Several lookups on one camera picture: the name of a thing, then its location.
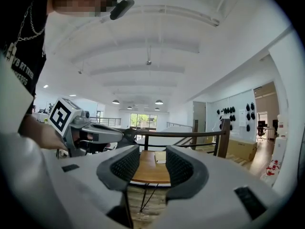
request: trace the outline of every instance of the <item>wooden floor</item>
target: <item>wooden floor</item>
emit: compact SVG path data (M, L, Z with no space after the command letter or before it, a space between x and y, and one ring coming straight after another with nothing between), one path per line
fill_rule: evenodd
M212 147L207 146L196 148L198 152L208 152L212 149ZM231 154L227 154L226 158L240 164L242 167L249 170L249 172L253 175L260 177L271 161L273 149L274 143L272 141L258 141L257 152L252 161L246 161ZM143 212L140 213L144 189L141 187L134 186L128 187L128 200L133 219L133 226L135 229L146 228L150 223L153 222L153 220L155 220L162 213L162 211L166 207L165 194L168 190L169 189L167 188L156 189L151 200L147 203L146 207L143 209ZM145 203L152 192L153 188L149 188L147 190Z

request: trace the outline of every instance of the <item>wooden table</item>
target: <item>wooden table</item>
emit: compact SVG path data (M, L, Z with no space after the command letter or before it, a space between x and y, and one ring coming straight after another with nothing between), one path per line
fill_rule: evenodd
M147 151L147 150L143 150L141 152L140 165L136 173L134 174L132 181L145 183L144 196L143 196L140 212L142 212L148 201L151 199L152 195L154 194L159 184L169 184L171 182L170 175L166 169L165 164L157 164L154 159L154 151ZM157 186L155 187L151 196L143 206L147 192L147 187L150 183L157 184Z

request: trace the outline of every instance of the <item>ceiling light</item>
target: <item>ceiling light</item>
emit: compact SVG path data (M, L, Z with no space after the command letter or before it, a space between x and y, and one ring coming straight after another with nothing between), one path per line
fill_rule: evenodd
M156 104L158 104L158 105L162 105L162 104L163 104L163 102L162 102L161 100L157 100L157 101L156 101Z

